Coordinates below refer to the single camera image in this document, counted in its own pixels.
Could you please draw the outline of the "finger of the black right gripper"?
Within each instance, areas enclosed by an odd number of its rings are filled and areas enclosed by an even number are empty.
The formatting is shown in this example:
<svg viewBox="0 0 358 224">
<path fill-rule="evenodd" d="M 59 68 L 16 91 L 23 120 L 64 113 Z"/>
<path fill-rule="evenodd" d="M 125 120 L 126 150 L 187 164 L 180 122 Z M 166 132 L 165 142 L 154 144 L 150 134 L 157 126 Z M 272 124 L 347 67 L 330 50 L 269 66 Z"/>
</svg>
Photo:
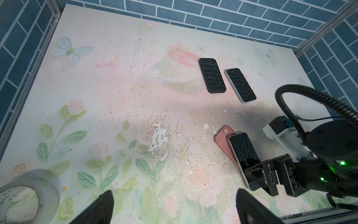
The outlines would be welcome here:
<svg viewBox="0 0 358 224">
<path fill-rule="evenodd" d="M 251 191 L 263 189 L 270 196 L 278 196 L 278 177 L 272 161 L 263 161 L 245 170 L 245 177 Z"/>
</svg>

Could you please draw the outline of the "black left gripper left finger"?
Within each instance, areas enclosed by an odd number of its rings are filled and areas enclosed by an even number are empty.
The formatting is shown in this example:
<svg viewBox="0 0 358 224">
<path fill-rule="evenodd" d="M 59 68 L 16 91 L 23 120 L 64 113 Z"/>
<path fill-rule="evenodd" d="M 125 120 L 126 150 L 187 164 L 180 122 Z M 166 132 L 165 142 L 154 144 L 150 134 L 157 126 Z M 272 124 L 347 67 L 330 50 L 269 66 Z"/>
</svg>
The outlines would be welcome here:
<svg viewBox="0 0 358 224">
<path fill-rule="evenodd" d="M 113 209 L 114 196 L 111 190 L 107 190 L 73 219 L 70 224 L 110 224 Z"/>
</svg>

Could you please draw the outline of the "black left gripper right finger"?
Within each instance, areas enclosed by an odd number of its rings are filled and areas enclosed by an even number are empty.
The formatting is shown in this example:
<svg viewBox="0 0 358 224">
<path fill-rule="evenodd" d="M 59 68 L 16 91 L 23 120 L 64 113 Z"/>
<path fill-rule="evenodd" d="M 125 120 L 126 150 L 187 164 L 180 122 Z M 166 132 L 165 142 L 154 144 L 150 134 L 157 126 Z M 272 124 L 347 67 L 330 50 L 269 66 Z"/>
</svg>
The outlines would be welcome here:
<svg viewBox="0 0 358 224">
<path fill-rule="evenodd" d="M 236 208 L 241 224 L 283 224 L 283 221 L 245 189 L 238 189 Z"/>
</svg>

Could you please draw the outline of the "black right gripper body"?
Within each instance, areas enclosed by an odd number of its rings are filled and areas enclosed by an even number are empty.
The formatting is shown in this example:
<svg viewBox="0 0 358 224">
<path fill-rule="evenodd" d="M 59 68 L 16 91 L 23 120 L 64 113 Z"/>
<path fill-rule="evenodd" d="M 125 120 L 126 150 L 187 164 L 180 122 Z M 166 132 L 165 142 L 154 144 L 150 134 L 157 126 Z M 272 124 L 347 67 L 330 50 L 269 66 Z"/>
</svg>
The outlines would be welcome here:
<svg viewBox="0 0 358 224">
<path fill-rule="evenodd" d="M 291 197 L 298 197 L 309 190 L 347 196 L 344 180 L 316 157 L 305 157 L 297 163 L 289 155 L 267 160 L 267 193 L 270 196 L 278 195 L 278 184 L 284 186 L 286 194 Z"/>
</svg>

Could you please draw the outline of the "black smartphone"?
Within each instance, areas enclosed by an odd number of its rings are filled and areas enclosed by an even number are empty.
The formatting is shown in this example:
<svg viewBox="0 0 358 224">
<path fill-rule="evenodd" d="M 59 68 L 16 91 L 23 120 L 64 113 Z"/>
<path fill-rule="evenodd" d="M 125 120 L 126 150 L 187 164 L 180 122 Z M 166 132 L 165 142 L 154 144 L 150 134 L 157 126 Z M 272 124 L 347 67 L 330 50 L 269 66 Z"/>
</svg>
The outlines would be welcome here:
<svg viewBox="0 0 358 224">
<path fill-rule="evenodd" d="M 245 174 L 245 170 L 261 162 L 246 133 L 236 133 L 228 138 L 229 145 L 239 166 L 242 177 L 251 191 L 256 191 L 260 185 Z"/>
</svg>

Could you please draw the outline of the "dusty pink phone case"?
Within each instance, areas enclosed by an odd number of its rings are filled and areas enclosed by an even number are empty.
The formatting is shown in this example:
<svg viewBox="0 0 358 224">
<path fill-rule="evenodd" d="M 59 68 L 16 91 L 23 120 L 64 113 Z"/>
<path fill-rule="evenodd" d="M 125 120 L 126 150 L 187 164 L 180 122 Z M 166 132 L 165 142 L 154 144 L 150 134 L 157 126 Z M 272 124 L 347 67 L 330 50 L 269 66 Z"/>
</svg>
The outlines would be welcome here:
<svg viewBox="0 0 358 224">
<path fill-rule="evenodd" d="M 216 145 L 223 151 L 223 153 L 229 158 L 229 160 L 239 168 L 233 154 L 232 148 L 229 144 L 229 137 L 235 135 L 236 132 L 228 125 L 224 125 L 217 134 L 214 136 Z"/>
</svg>

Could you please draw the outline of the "sage green phone case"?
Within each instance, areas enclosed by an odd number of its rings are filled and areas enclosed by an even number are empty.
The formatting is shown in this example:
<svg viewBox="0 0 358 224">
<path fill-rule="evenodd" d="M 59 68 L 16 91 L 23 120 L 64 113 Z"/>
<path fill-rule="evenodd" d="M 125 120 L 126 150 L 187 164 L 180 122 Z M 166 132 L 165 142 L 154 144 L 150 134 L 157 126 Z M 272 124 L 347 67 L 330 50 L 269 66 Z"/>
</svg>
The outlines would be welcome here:
<svg viewBox="0 0 358 224">
<path fill-rule="evenodd" d="M 227 69 L 225 75 L 241 103 L 247 104 L 257 99 L 240 69 Z"/>
</svg>

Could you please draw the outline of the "black phone case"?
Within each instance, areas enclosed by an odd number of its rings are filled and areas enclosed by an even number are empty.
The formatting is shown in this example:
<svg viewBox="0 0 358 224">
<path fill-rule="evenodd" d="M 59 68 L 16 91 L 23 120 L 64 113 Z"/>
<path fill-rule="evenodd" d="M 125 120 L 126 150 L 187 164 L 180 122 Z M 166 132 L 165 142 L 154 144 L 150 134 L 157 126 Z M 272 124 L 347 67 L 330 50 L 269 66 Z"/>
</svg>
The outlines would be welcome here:
<svg viewBox="0 0 358 224">
<path fill-rule="evenodd" d="M 224 93 L 227 90 L 215 59 L 200 58 L 199 66 L 209 93 Z"/>
</svg>

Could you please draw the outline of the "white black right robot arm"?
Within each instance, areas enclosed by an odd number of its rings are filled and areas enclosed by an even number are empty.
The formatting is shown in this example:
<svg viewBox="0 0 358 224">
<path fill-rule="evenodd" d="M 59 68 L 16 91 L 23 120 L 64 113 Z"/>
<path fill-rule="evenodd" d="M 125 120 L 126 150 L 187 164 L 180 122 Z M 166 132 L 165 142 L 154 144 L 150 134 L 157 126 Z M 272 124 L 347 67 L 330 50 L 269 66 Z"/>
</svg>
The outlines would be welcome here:
<svg viewBox="0 0 358 224">
<path fill-rule="evenodd" d="M 287 154 L 246 168 L 245 176 L 270 196 L 278 195 L 278 184 L 291 197 L 309 190 L 340 198 L 358 196 L 358 130 L 348 121 L 321 124 L 308 133 L 305 143 L 284 116 L 275 118 L 263 131 Z"/>
</svg>

